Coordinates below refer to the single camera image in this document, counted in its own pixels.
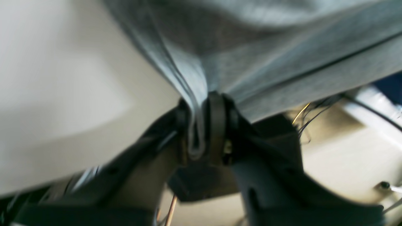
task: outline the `white wall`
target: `white wall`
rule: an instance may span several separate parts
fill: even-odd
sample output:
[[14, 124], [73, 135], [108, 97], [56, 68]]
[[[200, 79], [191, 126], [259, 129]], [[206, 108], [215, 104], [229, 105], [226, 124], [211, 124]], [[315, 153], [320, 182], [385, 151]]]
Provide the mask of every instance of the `white wall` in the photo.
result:
[[110, 160], [177, 100], [98, 1], [0, 1], [0, 195]]

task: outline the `gray fabric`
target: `gray fabric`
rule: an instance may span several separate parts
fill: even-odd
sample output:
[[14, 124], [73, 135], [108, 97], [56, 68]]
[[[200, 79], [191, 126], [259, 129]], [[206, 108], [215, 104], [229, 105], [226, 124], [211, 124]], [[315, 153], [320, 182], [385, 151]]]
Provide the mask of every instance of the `gray fabric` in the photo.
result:
[[193, 122], [212, 90], [255, 121], [402, 70], [401, 0], [104, 3], [190, 103]]

